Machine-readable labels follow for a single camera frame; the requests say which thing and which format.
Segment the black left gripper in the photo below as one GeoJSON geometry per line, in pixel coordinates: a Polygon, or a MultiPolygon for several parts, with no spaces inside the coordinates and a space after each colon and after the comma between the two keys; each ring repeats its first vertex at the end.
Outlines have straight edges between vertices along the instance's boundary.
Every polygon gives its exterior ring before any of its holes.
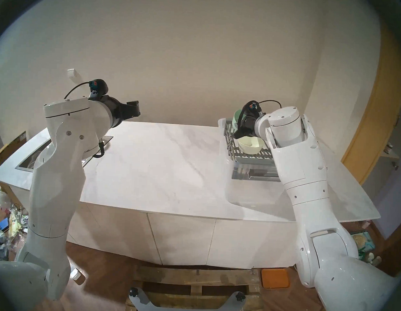
{"type": "Polygon", "coordinates": [[[117,99],[110,96],[103,96],[103,104],[105,104],[112,115],[112,126],[118,126],[122,121],[128,120],[141,115],[139,101],[129,101],[120,103],[117,99]]]}

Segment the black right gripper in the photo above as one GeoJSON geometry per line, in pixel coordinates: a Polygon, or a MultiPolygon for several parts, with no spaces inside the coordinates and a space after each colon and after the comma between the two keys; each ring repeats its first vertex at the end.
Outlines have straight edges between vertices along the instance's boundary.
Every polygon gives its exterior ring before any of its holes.
{"type": "Polygon", "coordinates": [[[236,131],[233,133],[233,138],[255,137],[255,123],[262,116],[261,108],[242,108],[236,117],[236,131]]]}

